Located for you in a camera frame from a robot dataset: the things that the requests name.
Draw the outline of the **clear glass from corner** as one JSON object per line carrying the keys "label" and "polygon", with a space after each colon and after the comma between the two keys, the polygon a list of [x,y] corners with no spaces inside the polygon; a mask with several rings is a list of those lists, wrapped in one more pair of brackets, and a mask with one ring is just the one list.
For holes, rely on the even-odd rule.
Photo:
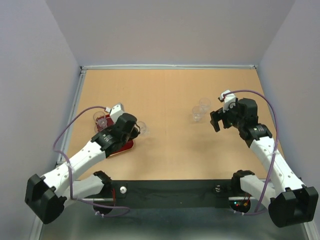
{"label": "clear glass from corner", "polygon": [[96,123],[97,127],[100,127],[100,128],[107,127],[107,117],[104,111],[98,111],[94,113],[93,120]]}

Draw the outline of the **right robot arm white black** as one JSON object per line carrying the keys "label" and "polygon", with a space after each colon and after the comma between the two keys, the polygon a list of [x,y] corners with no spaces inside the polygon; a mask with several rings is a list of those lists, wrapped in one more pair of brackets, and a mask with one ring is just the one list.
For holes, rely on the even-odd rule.
{"label": "right robot arm white black", "polygon": [[319,199],[317,190],[307,187],[297,177],[282,154],[268,127],[259,123],[258,105],[250,98],[238,99],[234,94],[220,96],[223,107],[210,113],[211,125],[220,131],[234,127],[248,148],[267,171],[265,181],[249,170],[239,170],[230,182],[235,195],[248,193],[265,207],[272,222],[279,228],[311,222]]}

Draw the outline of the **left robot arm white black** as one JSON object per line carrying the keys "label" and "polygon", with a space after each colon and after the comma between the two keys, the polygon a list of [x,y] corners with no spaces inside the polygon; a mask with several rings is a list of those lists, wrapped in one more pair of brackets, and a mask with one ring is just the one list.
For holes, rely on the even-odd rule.
{"label": "left robot arm white black", "polygon": [[119,151],[125,144],[138,137],[137,118],[122,112],[112,117],[113,124],[98,132],[74,156],[54,170],[42,176],[32,175],[27,180],[25,203],[43,224],[56,220],[67,206],[67,201],[74,200],[73,182],[89,168]]}

